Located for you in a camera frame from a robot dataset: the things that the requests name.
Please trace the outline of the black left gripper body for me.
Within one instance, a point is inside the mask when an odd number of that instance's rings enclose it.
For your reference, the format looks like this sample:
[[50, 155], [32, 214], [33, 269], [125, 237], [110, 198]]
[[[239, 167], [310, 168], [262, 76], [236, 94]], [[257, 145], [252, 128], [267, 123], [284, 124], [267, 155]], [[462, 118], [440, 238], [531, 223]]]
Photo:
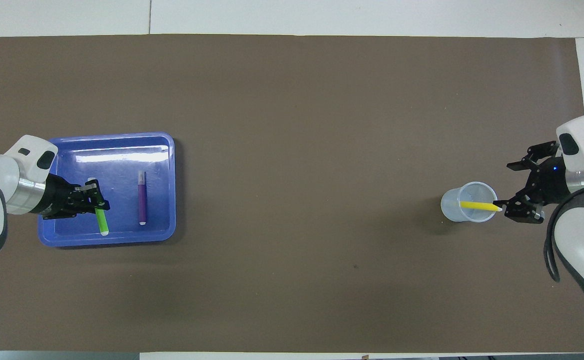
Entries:
[[39, 214], [43, 220], [75, 218], [73, 202], [79, 184], [70, 183], [55, 174], [49, 174], [45, 181], [45, 190], [39, 201]]

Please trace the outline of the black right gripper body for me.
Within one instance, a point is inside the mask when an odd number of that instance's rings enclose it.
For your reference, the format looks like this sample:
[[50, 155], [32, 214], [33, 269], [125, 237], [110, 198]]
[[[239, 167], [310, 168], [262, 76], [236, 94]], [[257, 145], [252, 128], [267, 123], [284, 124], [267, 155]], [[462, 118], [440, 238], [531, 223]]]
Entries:
[[570, 194], [564, 158], [549, 157], [541, 163], [531, 162], [527, 186], [531, 203], [543, 206], [561, 203]]

